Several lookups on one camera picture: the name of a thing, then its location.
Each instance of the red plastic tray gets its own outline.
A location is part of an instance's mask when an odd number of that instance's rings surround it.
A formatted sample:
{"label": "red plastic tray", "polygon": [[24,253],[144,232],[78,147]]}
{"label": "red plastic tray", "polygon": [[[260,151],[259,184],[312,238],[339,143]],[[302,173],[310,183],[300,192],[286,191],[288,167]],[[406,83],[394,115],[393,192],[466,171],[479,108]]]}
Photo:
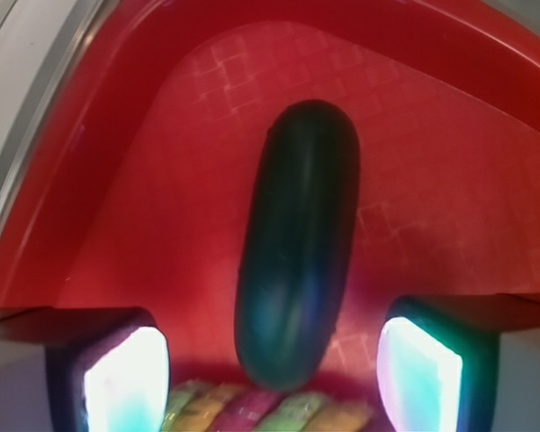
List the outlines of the red plastic tray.
{"label": "red plastic tray", "polygon": [[310,387],[378,403],[396,296],[540,292],[540,40],[451,3],[122,0],[42,128],[0,306],[140,305],[175,381],[245,381],[233,308],[260,150],[288,104],[326,99],[355,122],[362,172]]}

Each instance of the red surface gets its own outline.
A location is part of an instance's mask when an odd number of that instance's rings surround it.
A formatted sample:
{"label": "red surface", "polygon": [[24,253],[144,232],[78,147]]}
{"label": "red surface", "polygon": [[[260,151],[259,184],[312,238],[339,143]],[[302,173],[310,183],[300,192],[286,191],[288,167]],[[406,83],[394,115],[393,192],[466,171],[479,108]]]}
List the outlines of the red surface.
{"label": "red surface", "polygon": [[259,152],[287,104],[323,98],[355,122],[362,174],[312,385],[375,401],[397,295],[540,292],[540,40],[464,4],[123,0],[43,128],[0,240],[0,306],[143,306],[177,381],[243,380]]}

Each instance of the grid pattern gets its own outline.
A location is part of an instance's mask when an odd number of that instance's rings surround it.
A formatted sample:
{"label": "grid pattern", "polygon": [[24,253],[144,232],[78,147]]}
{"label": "grid pattern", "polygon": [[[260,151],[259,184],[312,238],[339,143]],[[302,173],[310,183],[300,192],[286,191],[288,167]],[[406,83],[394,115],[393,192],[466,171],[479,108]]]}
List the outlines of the grid pattern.
{"label": "grid pattern", "polygon": [[362,149],[346,297],[322,371],[373,382],[397,295],[540,292],[537,132],[360,46],[266,22],[210,40],[172,71],[59,305],[140,304],[169,336],[175,365],[235,364],[260,150],[278,114],[308,98],[340,106]]}

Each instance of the dark oval object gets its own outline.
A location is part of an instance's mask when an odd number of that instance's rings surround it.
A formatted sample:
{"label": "dark oval object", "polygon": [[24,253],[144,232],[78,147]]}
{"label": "dark oval object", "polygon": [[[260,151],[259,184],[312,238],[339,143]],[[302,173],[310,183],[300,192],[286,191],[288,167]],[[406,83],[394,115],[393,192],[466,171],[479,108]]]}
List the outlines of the dark oval object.
{"label": "dark oval object", "polygon": [[289,106],[268,132],[238,276],[238,360],[279,392],[316,372],[335,330],[356,220],[360,148],[346,114]]}

